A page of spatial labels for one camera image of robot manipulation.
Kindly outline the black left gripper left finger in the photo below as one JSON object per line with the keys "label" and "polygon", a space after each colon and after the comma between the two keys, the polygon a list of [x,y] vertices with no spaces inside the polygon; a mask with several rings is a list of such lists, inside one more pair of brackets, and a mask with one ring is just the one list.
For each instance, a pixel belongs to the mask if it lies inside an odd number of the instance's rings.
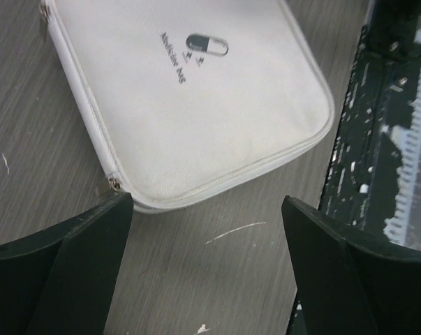
{"label": "black left gripper left finger", "polygon": [[118,193],[0,245],[0,334],[102,334],[132,216]]}

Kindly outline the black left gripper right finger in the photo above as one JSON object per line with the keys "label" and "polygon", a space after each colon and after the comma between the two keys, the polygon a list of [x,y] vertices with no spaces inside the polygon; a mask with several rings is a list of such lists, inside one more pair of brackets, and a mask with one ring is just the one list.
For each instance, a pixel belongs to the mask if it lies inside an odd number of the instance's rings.
{"label": "black left gripper right finger", "polygon": [[308,334],[421,334],[421,251],[294,197],[281,211]]}

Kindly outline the grey medicine kit case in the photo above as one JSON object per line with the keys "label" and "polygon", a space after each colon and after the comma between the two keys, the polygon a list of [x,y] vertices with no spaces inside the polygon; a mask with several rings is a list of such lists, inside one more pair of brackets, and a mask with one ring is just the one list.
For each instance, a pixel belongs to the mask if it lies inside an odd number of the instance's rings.
{"label": "grey medicine kit case", "polygon": [[329,85],[285,1],[42,1],[109,187],[185,208],[330,131]]}

